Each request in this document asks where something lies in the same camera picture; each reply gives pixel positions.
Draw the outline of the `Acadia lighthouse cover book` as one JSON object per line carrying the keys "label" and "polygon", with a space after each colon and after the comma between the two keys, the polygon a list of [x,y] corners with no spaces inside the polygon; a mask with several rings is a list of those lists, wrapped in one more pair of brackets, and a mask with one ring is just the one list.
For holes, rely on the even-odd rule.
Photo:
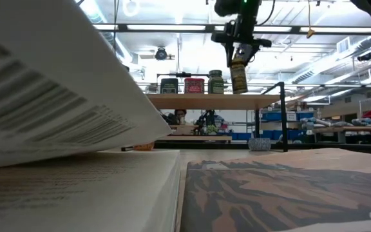
{"label": "Acadia lighthouse cover book", "polygon": [[371,154],[325,148],[190,162],[180,232],[371,232]]}

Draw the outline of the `wooden shelf with black frame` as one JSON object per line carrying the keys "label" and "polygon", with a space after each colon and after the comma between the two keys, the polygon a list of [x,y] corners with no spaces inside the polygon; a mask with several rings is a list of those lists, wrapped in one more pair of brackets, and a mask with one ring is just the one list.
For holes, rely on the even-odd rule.
{"label": "wooden shelf with black frame", "polygon": [[254,110],[256,134],[260,132],[260,110],[280,101],[281,128],[284,152],[289,150],[287,137],[287,111],[285,105],[285,83],[278,82],[261,95],[221,94],[148,94],[148,99],[158,110]]}

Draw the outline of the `yellow lid seasoning jar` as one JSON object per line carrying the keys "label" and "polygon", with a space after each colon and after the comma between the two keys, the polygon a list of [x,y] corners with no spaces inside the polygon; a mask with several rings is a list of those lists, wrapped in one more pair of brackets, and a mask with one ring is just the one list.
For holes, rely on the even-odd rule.
{"label": "yellow lid seasoning jar", "polygon": [[247,93],[247,78],[244,60],[241,55],[235,55],[230,65],[231,82],[234,94]]}

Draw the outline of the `ceiling air vent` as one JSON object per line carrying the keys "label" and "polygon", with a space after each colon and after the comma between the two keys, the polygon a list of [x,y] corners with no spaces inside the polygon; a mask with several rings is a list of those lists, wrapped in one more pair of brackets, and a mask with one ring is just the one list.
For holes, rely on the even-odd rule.
{"label": "ceiling air vent", "polygon": [[350,37],[346,37],[336,44],[337,53],[344,53],[349,51],[351,47]]}

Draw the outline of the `green lid oregano jar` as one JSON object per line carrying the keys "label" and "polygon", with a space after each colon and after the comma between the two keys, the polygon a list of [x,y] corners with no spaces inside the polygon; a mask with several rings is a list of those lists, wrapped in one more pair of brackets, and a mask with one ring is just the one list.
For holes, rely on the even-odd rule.
{"label": "green lid oregano jar", "polygon": [[222,78],[221,70],[211,70],[209,72],[208,80],[208,94],[223,94],[224,80]]}

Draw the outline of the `black spice tin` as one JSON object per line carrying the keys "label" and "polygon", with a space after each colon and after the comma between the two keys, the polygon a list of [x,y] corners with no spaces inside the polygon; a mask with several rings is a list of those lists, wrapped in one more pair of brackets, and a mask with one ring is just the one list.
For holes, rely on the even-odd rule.
{"label": "black spice tin", "polygon": [[176,78],[165,78],[161,80],[160,83],[160,93],[178,93],[178,79]]}

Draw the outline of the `background workbench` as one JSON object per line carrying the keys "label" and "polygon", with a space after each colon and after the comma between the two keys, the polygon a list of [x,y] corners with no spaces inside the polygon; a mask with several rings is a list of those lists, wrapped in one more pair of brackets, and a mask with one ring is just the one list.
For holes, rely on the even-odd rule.
{"label": "background workbench", "polygon": [[346,132],[369,132],[371,133],[371,126],[342,126],[342,127],[327,127],[317,128],[312,130],[315,134],[315,141],[319,140],[320,133],[337,133],[338,142],[341,144],[346,143]]}

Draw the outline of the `person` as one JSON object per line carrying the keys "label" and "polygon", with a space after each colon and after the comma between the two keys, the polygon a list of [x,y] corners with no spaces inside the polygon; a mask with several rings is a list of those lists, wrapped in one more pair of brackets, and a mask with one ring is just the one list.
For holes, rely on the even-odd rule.
{"label": "person", "polygon": [[175,110],[175,119],[173,120],[174,125],[186,125],[186,110]]}

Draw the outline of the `wooden background table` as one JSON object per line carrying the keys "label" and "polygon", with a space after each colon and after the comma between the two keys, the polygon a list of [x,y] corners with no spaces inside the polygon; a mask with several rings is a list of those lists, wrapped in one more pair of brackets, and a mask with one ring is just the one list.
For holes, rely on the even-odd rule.
{"label": "wooden background table", "polygon": [[197,125],[170,125],[172,134],[161,137],[160,140],[199,140],[199,141],[232,141],[232,137],[228,135],[194,135],[194,129],[198,129]]}

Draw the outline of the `orange object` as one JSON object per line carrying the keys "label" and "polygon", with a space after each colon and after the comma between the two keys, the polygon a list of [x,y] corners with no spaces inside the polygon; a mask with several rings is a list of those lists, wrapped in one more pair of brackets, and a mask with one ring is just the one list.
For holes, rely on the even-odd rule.
{"label": "orange object", "polygon": [[155,146],[154,142],[150,142],[147,144],[135,145],[133,149],[136,151],[151,151]]}

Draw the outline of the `red spice tin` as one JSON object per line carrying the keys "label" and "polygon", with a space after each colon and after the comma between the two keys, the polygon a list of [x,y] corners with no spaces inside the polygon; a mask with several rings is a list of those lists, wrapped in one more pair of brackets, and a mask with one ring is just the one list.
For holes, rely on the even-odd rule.
{"label": "red spice tin", "polygon": [[201,78],[185,78],[184,93],[204,93],[204,82]]}

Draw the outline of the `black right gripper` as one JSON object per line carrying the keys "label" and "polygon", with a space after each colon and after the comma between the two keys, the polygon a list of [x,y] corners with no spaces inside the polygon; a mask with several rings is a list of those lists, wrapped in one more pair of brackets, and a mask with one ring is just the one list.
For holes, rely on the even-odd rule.
{"label": "black right gripper", "polygon": [[255,54],[260,50],[260,47],[271,47],[272,42],[267,39],[255,39],[250,28],[244,28],[239,22],[229,21],[225,23],[224,29],[214,31],[211,40],[216,43],[223,44],[226,52],[227,67],[230,67],[233,53],[234,43],[246,44],[245,47],[245,62],[250,63],[255,59]]}

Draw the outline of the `open white paper book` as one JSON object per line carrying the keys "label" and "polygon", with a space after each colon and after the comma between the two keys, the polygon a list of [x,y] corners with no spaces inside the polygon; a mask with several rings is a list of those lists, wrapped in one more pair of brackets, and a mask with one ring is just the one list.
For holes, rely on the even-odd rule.
{"label": "open white paper book", "polygon": [[0,232],[174,232],[170,128],[75,0],[0,0]]}

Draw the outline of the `black ceiling fixture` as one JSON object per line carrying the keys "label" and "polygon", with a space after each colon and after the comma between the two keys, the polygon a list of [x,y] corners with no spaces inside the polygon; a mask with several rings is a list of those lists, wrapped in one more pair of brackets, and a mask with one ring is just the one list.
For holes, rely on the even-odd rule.
{"label": "black ceiling fixture", "polygon": [[155,59],[158,61],[174,60],[175,55],[167,53],[164,47],[158,47],[155,53]]}

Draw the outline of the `grey patterned bowl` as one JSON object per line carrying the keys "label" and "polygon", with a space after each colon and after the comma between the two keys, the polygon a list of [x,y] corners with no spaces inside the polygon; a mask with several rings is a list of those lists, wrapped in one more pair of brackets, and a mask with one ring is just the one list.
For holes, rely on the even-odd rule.
{"label": "grey patterned bowl", "polygon": [[251,151],[269,151],[271,149],[270,138],[253,138],[247,144]]}

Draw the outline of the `blue storage bins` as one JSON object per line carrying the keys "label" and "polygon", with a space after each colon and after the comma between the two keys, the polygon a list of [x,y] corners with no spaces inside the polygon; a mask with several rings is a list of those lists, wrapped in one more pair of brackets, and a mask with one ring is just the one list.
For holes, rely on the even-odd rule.
{"label": "blue storage bins", "polygon": [[[312,118],[314,116],[313,112],[287,112],[287,121],[294,122],[300,121],[303,118]],[[282,116],[280,111],[268,111],[262,113],[262,119],[264,121],[281,121]]]}

